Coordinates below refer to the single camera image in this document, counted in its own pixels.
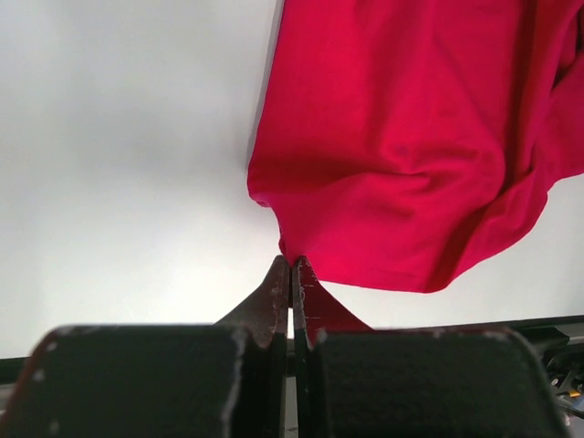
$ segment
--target cloth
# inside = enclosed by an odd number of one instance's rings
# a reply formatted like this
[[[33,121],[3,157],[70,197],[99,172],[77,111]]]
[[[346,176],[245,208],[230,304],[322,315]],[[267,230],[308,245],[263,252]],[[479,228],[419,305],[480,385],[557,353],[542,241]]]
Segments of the cloth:
[[[524,236],[584,172],[582,5],[287,0],[248,173],[287,260],[432,292]]]

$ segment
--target white surface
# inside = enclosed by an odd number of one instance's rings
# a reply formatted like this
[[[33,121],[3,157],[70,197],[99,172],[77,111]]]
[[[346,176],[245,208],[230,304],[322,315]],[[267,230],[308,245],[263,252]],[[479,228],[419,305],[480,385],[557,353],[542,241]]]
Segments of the white surface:
[[[260,282],[277,224],[245,165],[278,9],[0,1],[0,357],[60,324],[215,321]],[[584,313],[583,188],[436,295],[328,287],[374,326]]]

